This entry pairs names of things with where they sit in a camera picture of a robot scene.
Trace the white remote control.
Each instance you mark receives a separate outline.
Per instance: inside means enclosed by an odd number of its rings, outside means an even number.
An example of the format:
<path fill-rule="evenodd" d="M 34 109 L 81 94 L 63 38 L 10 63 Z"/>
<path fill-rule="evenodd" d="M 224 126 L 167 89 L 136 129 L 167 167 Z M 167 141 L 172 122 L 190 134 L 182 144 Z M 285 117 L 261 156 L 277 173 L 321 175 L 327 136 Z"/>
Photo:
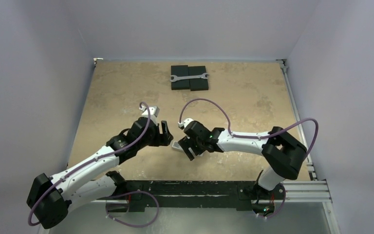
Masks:
<path fill-rule="evenodd" d="M 180 151 L 180 152 L 183 151 L 183 148 L 179 145 L 178 141 L 176 141 L 176 140 L 174 140 L 174 141 L 171 143 L 171 147 L 172 147 L 172 149 L 174 149 L 174 150 L 177 150 L 177 151 Z"/>

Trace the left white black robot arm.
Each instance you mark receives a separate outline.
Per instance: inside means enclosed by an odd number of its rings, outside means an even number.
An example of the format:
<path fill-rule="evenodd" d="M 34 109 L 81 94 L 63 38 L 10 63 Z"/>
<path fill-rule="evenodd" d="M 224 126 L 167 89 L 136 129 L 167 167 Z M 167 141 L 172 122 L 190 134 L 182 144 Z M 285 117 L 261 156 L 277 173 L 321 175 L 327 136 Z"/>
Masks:
<path fill-rule="evenodd" d="M 155 116 L 144 114 L 75 166 L 51 176 L 38 175 L 26 200 L 30 208 L 28 225 L 51 229 L 70 212 L 104 197 L 129 200 L 136 194 L 145 194 L 156 201 L 149 192 L 131 190 L 113 168 L 135 157 L 145 147 L 169 146 L 173 139 L 167 121 L 157 122 Z"/>

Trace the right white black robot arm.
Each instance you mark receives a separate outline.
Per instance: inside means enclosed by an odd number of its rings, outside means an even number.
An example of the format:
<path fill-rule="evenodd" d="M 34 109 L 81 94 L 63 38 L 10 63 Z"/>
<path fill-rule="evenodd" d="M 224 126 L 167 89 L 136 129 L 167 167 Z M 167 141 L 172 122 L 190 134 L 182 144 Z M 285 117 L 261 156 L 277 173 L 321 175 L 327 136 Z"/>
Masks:
<path fill-rule="evenodd" d="M 264 157 L 269 166 L 254 185 L 259 198 L 268 197 L 284 180 L 297 179 L 306 159 L 306 147 L 278 126 L 268 132 L 230 133 L 225 128 L 209 130 L 202 123 L 187 118 L 178 127 L 185 134 L 178 145 L 190 160 L 204 152 L 241 152 Z"/>

